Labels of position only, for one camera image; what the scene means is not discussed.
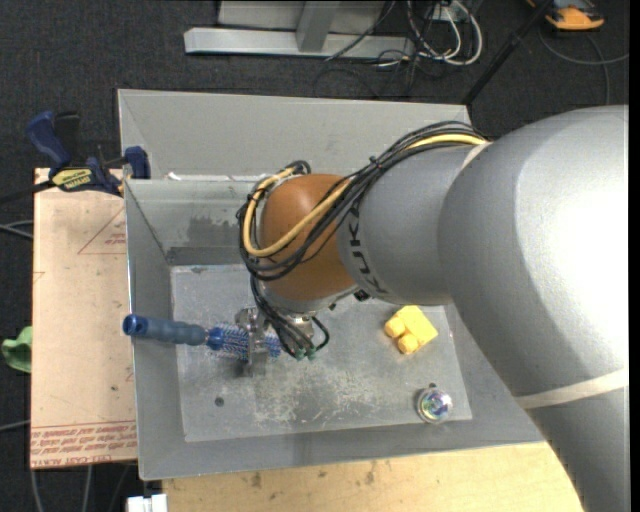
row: yellow clamp label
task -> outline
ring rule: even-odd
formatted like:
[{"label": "yellow clamp label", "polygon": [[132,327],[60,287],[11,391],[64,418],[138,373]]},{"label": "yellow clamp label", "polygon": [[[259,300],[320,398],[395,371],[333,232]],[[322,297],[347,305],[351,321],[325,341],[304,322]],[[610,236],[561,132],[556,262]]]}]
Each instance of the yellow clamp label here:
[{"label": "yellow clamp label", "polygon": [[91,169],[84,167],[76,167],[71,169],[62,169],[56,174],[51,181],[58,187],[64,187],[67,190],[74,189],[81,185],[91,183],[93,172]]}]

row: yellow block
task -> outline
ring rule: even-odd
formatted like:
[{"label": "yellow block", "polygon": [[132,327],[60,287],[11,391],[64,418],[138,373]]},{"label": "yellow block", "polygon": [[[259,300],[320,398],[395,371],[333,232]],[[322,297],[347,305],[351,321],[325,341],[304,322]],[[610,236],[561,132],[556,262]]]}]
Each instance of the yellow block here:
[{"label": "yellow block", "polygon": [[403,354],[412,354],[438,336],[438,331],[418,306],[405,306],[393,315],[384,332],[397,341]]}]

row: wooden table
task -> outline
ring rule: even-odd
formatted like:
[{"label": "wooden table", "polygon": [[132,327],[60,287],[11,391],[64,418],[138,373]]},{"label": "wooden table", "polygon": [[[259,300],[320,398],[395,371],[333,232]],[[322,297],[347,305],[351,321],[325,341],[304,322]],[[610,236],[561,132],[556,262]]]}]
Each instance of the wooden table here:
[{"label": "wooden table", "polygon": [[544,442],[163,481],[171,512],[582,511]]}]

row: cardboard sheet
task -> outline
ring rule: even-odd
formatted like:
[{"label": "cardboard sheet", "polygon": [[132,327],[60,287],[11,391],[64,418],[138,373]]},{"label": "cardboard sheet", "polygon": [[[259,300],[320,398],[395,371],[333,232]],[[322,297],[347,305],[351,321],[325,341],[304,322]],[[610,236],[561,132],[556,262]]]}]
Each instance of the cardboard sheet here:
[{"label": "cardboard sheet", "polygon": [[124,202],[41,192],[34,235],[31,467],[133,460]]}]

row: yellow cable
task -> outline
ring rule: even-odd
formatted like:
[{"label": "yellow cable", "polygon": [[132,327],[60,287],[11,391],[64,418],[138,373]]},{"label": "yellow cable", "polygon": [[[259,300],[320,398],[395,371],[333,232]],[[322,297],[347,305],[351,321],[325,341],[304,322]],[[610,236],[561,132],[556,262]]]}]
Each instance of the yellow cable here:
[{"label": "yellow cable", "polygon": [[[484,144],[486,140],[484,140],[481,137],[474,137],[472,135],[464,135],[464,134],[457,134],[457,133],[452,133],[449,135],[434,135],[432,137],[427,137],[425,139],[414,142],[410,146],[407,146],[404,149],[404,151],[406,151],[407,149],[413,149],[419,146],[424,146],[426,144],[437,144],[439,142],[458,142],[461,144],[479,145],[479,144]],[[313,210],[311,210],[302,220],[300,220],[293,228],[291,228],[291,230],[289,230],[289,232],[283,235],[278,241],[274,242],[269,247],[265,247],[264,249],[256,249],[251,243],[251,229],[250,229],[251,223],[248,221],[249,219],[253,218],[253,215],[257,206],[257,202],[262,197],[262,194],[264,193],[265,189],[268,186],[270,186],[272,183],[279,181],[282,178],[290,175],[292,172],[293,172],[292,168],[285,169],[281,173],[276,174],[271,178],[267,178],[265,181],[263,181],[260,184],[260,186],[258,187],[258,190],[252,196],[252,200],[249,203],[249,207],[247,208],[247,213],[244,217],[243,230],[242,230],[242,241],[244,243],[244,248],[252,256],[255,256],[257,258],[265,258],[267,256],[271,256],[275,254],[276,252],[281,250],[283,247],[285,247],[287,244],[291,243],[291,241],[294,238],[296,238],[308,224],[313,222],[313,220],[316,217],[320,217],[321,215],[324,215],[325,212],[329,208],[331,208],[331,206],[340,197],[340,194],[342,194],[344,189],[350,183],[349,181],[345,181],[342,185],[337,187],[331,193],[331,195],[329,195],[321,203],[318,203],[313,208]]]},{"label": "yellow cable", "polygon": [[464,135],[462,133],[452,133],[449,135],[434,135],[433,137],[428,137],[426,139],[419,140],[418,142],[414,142],[410,146],[405,148],[413,149],[419,146],[424,146],[425,144],[437,144],[438,142],[461,142],[463,144],[484,144],[487,142],[482,137],[474,137],[473,135]]}]

